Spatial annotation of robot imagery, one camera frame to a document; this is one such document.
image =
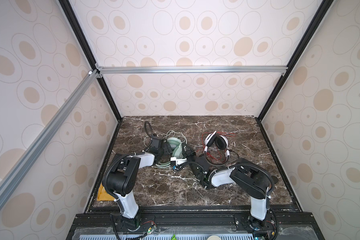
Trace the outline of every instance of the marble table surface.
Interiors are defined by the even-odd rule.
[[[291,197],[274,163],[273,157],[261,134],[255,119],[250,116],[126,116],[123,119],[110,159],[115,152],[128,153],[143,150],[143,140],[147,136],[144,121],[150,121],[154,133],[165,136],[169,130],[182,132],[188,144],[202,153],[202,134],[204,132],[232,132],[228,137],[231,158],[227,165],[235,163],[237,155],[252,161],[279,179],[271,195],[271,204],[292,204]],[[209,149],[212,156],[218,157],[216,147]],[[189,167],[180,172],[158,167],[139,169],[135,187],[135,200],[139,206],[167,205],[249,205],[250,197],[237,184],[221,185],[205,190],[196,180]],[[113,201],[94,201],[94,207],[117,206]]]

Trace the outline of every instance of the headphones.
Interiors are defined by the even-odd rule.
[[[222,136],[217,133],[217,131],[214,131],[213,133],[208,134],[206,139],[204,140],[205,148],[204,153],[207,152],[208,147],[212,146],[212,144],[215,143],[216,147],[218,149],[224,150],[225,155],[225,161],[228,161],[230,153],[227,149],[228,147],[228,140],[225,136]]]
[[[182,158],[183,154],[182,154],[182,143],[181,140],[178,139],[177,137],[169,137],[167,139],[167,142],[169,143],[169,145],[172,148],[172,156],[176,157],[176,158]]]

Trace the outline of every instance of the green headphones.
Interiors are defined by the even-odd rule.
[[[182,158],[183,157],[183,152],[182,152],[182,144],[181,144],[181,140],[178,139],[177,137],[169,137],[167,139],[167,142],[169,143],[169,145],[172,148],[172,156],[176,157],[176,158]]]

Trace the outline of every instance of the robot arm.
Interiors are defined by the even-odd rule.
[[[207,169],[208,166],[203,166],[203,163],[206,162],[204,159],[204,155],[192,156],[190,159],[172,157],[171,163],[173,163],[175,170],[179,164],[187,161],[196,162],[203,169]],[[192,168],[191,166],[191,169],[200,182],[204,181],[203,183],[209,185],[209,188],[223,184],[238,184],[251,197],[251,227],[254,230],[259,230],[264,225],[264,219],[269,209],[270,193],[274,189],[274,182],[269,172],[244,158],[239,158],[238,163],[231,167],[209,172],[205,176],[206,180],[198,177],[202,172],[200,168],[195,166]]]
[[[121,157],[116,154],[111,162],[112,164]],[[109,169],[110,173],[103,186],[107,186],[119,204],[122,216],[126,218],[134,218],[139,210],[133,195],[133,187],[137,177],[137,172],[142,167],[152,166],[154,164],[155,155],[143,152],[141,154],[126,156],[119,161],[119,164]]]

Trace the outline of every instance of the wallpaper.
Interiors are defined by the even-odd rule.
[[[326,240],[360,240],[360,0],[340,0],[263,125]]]
[[[54,1],[0,1],[0,181],[88,70]]]
[[[258,116],[281,73],[105,74],[123,116]]]
[[[89,86],[0,211],[0,239],[65,240],[96,180],[116,119]]]
[[[100,66],[285,65],[321,0],[71,0]]]

